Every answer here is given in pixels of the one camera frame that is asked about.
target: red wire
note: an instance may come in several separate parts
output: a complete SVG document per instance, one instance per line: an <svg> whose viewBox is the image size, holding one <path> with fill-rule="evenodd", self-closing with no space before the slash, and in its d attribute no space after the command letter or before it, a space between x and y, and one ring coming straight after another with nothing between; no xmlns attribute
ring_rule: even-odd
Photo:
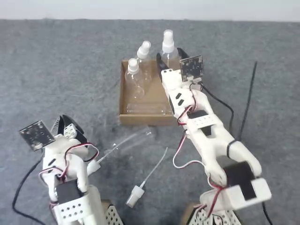
<svg viewBox="0 0 300 225"><path fill-rule="evenodd" d="M191 109L191 107L193 107L193 106L192 106L192 105L189 105L189 106L183 111L183 113L178 117L177 123L178 123L179 126L181 126L181 125L186 125L186 123L181 123L181 122L179 121L179 119L180 119L181 117L183 117L183 116Z"/></svg>
<svg viewBox="0 0 300 225"><path fill-rule="evenodd" d="M60 176L61 178L64 177L66 174L67 174L67 171L68 171L68 167L67 167L67 154L69 151L71 151L72 149L74 148L77 148L77 147L81 147L81 146L87 146L87 145L91 145L93 146L95 149L97 149L97 152L93 155L92 158L88 159L88 160L84 160L84 162L89 162L89 161L92 161L94 158L96 158L98 155L99 155L99 150L98 148L96 148L96 146L90 142L86 142L86 143L81 143L81 144L77 144L77 145L74 145L70 148L68 148L65 152L65 155L64 155L64 159L65 159L65 164L66 164L66 169L65 169L65 172Z"/></svg>
<svg viewBox="0 0 300 225"><path fill-rule="evenodd" d="M189 90L191 91L191 93L192 93L192 95L193 95L193 100L194 100L194 108L193 108L192 111L195 111L196 106L197 106L197 100L196 100L195 95L194 95L194 93L193 93L193 91L192 91L192 89L191 89L192 84L193 84L193 83L190 84Z"/></svg>
<svg viewBox="0 0 300 225"><path fill-rule="evenodd" d="M213 209L214 209L214 207L215 207L215 205L216 205L218 196L219 196L219 194L220 194L220 192L221 192L222 190L224 190L224 187L219 187L219 188L217 189L216 195L215 195L215 197L214 197L214 199L213 199L213 201L212 201L211 207L210 207L210 211L209 211L208 214L207 214L207 218L210 217L210 215L211 215L211 213L212 213L212 211L213 211Z"/></svg>

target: perforated metal base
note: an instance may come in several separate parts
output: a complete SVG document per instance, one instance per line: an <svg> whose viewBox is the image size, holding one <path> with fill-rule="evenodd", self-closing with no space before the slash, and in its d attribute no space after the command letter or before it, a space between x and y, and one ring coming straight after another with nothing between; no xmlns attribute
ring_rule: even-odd
<svg viewBox="0 0 300 225"><path fill-rule="evenodd" d="M213 212L208 219L206 219L206 211L201 210L193 214L189 225L212 225L213 221L216 225L242 225L232 210Z"/></svg>
<svg viewBox="0 0 300 225"><path fill-rule="evenodd" d="M123 222L113 205L108 207L107 211L105 212L105 218L108 225L123 225Z"/></svg>

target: white wire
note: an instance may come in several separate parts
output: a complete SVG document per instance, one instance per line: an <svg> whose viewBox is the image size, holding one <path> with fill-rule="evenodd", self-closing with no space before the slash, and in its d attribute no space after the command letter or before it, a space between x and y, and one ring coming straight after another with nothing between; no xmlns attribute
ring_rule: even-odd
<svg viewBox="0 0 300 225"><path fill-rule="evenodd" d="M159 166L159 164L164 160L165 155L168 151L169 147L166 147L165 152L163 154L163 156L161 157L161 159L159 160L159 162L155 165L155 167L152 169L152 171L148 174L148 176L146 177L146 179L144 179L144 181L142 182L142 184L140 185L140 188L144 187L146 181L148 180L148 178L153 174L153 172L156 170L156 168Z"/></svg>
<svg viewBox="0 0 300 225"><path fill-rule="evenodd" d="M56 169L56 170L59 170L59 172L62 173L62 170L59 169L59 168L57 168L57 167L46 168L46 169L43 169L41 172L38 173L39 179L42 181L42 183L43 183L46 187L48 187L48 185L46 184L46 182L45 182L45 180L44 180L44 178L43 178L43 173L45 173L45 172L47 172L47 171L49 171L49 170L55 170L55 169Z"/></svg>
<svg viewBox="0 0 300 225"><path fill-rule="evenodd" d="M207 183L212 189L216 189L216 187L212 186L210 183L210 173L208 173L208 176L207 176Z"/></svg>
<svg viewBox="0 0 300 225"><path fill-rule="evenodd" d="M179 144L179 146L178 146L178 149L177 149L175 155L173 156L173 165L174 165L177 169L183 169L183 168L187 167L188 165L190 165L190 164L192 164L192 163L199 163L199 164L203 165L204 168L205 168L205 164L204 164L203 162L199 161L199 160L191 160L191 161L185 163L185 164L182 165L182 166L178 166L178 165L175 164L175 158L176 158L176 156L178 155L178 153L180 152L180 149L181 149L181 147L182 147L182 145L183 145L183 143L184 143L186 137L187 137L187 136L184 134L183 139L182 139L182 141L180 142L180 144Z"/></svg>

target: black cable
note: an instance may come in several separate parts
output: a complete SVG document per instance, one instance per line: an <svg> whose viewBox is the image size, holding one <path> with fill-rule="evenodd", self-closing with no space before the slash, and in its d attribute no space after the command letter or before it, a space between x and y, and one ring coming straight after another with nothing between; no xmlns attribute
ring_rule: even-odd
<svg viewBox="0 0 300 225"><path fill-rule="evenodd" d="M21 188L22 188L22 186L23 186L23 184L25 183L25 181L26 181L26 179L29 177L29 175L32 173L32 171L34 171L34 169L38 166L38 164L42 161L42 159L43 159L43 155L42 155L42 157L31 167L31 169L27 172L27 174L24 176L24 178L21 180L21 182L20 182L20 184L19 184L19 186L18 186L18 188L17 188L17 190L16 190L16 192L15 192L15 196L14 196L14 199L13 199L13 203L12 203L12 208L13 208L13 211L15 212L15 213L17 213L17 214L19 214L19 215L21 215L21 216L23 216L23 217L26 217L26 218L29 218L29 219L32 219L32 220L34 220L34 221L36 221L37 223L39 223L39 224L41 224L41 225L45 225L45 223L43 223L42 221L40 221L39 219L37 219L37 218L35 218L35 217L33 217L33 216L31 216L31 215L28 215L28 214L26 214L26 213L23 213L23 212L21 212L21 211L19 211L19 210L17 210L16 208L15 208L15 204L16 204L16 202L17 202L17 200L18 200L18 197L19 197L19 194L20 194L20 191L21 191Z"/></svg>
<svg viewBox="0 0 300 225"><path fill-rule="evenodd" d="M234 118L234 110L225 102L223 102L222 100L220 100L219 98L217 98L216 96L214 96L204 85L203 83L199 82L199 85L202 86L202 88L216 101L218 101L219 103L223 104L225 107L227 107L230 111L231 111L231 117L230 117L230 121L229 121L229 133L231 135L233 135L233 118Z"/></svg>
<svg viewBox="0 0 300 225"><path fill-rule="evenodd" d="M254 67L253 67L253 72L252 72L252 77L251 77L251 82L250 82L250 88L249 88L249 93L248 93L247 105L246 105L246 109L245 109L245 112L244 112L244 118L243 118L242 124L240 126L240 131L239 131L238 138L237 138L238 141L242 140L242 133L243 133L243 129L244 129L246 119L247 119L247 116L248 116L248 111L249 111L251 96L252 96L252 90L253 90L253 84L254 84L254 78L255 78L255 72L256 72L256 66L257 66L257 61L255 61Z"/></svg>
<svg viewBox="0 0 300 225"><path fill-rule="evenodd" d="M270 217L269 217L269 215L268 215L268 212L267 212L267 209L266 209L266 204L265 204L265 202L262 203L262 209L263 209L264 215L266 216L266 218L267 218L269 224L270 224L270 225L273 225L273 223L272 223L272 221L271 221L271 219L270 219Z"/></svg>

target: plastic bottle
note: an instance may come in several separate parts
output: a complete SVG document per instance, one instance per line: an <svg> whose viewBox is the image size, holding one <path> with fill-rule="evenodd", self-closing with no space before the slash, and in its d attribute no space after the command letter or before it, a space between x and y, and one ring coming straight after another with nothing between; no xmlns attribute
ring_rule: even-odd
<svg viewBox="0 0 300 225"><path fill-rule="evenodd" d="M136 59L139 68L142 70L145 79L145 88L147 89L151 83L151 64L149 57L149 49L151 47L150 41L144 41L136 53Z"/></svg>
<svg viewBox="0 0 300 225"><path fill-rule="evenodd" d="M125 81L126 81L126 88L134 99L142 98L145 94L144 91L144 77L143 73L139 68L139 64L137 60L131 58L128 61L128 68L125 73Z"/></svg>
<svg viewBox="0 0 300 225"><path fill-rule="evenodd" d="M180 69L180 56L177 48L174 46L173 31L164 31L164 41L162 51L160 52L162 61L171 69Z"/></svg>

